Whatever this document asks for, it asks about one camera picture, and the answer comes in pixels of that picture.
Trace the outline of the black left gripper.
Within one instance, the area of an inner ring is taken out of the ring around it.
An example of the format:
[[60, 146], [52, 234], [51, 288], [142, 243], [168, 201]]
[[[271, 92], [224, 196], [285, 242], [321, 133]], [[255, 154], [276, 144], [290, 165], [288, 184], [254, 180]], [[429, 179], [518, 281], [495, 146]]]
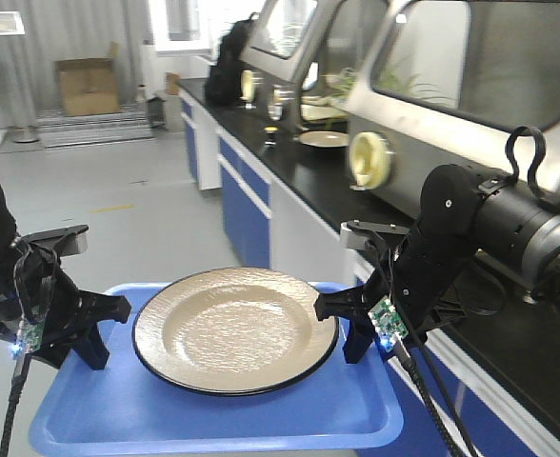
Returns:
[[[45, 323], [33, 358], [60, 368], [72, 349], [92, 369], [102, 370], [110, 352], [97, 324], [125, 324], [131, 313], [123, 295], [79, 290], [52, 249], [16, 239], [0, 248], [0, 341], [13, 344], [20, 321]], [[82, 329], [79, 321], [91, 323]]]

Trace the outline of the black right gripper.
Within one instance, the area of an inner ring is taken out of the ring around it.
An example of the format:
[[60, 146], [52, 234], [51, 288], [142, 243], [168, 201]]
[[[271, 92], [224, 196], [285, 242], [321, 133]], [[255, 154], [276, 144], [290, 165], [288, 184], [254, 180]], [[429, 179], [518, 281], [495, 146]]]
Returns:
[[441, 316], [441, 296], [469, 260], [469, 241], [460, 236], [427, 235], [418, 224], [395, 246], [369, 247], [374, 271], [363, 286], [320, 292], [314, 303], [318, 321], [330, 317], [350, 320], [343, 345], [345, 362], [357, 364], [373, 341], [373, 327], [365, 322], [383, 296], [388, 296], [407, 329], [420, 338], [450, 321]]

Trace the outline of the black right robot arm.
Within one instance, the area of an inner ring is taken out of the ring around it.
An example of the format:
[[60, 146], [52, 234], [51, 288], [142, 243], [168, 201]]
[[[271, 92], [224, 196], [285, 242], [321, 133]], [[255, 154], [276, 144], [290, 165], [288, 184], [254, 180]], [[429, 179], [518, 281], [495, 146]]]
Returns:
[[532, 298], [560, 298], [560, 194], [541, 189], [536, 179], [546, 156], [539, 129], [515, 129], [507, 159], [514, 160], [522, 136], [534, 143], [527, 171], [441, 165], [424, 182], [411, 227], [343, 224], [345, 246], [367, 253], [373, 272], [361, 286], [324, 294], [314, 308], [319, 320], [348, 320], [348, 363], [359, 362], [371, 345], [405, 358], [407, 346], [423, 342], [430, 330], [463, 319], [464, 309], [445, 293], [478, 251], [514, 273]]

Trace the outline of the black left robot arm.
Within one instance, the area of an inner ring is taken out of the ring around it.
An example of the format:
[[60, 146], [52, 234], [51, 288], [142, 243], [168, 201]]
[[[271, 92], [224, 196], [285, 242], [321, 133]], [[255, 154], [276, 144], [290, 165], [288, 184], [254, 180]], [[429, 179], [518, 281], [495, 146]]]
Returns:
[[70, 351], [92, 369], [105, 367], [109, 351], [101, 321], [125, 323], [130, 303], [80, 289], [61, 267], [62, 258], [86, 250], [88, 226], [22, 235], [0, 185], [0, 340], [15, 356], [29, 354], [60, 368]]

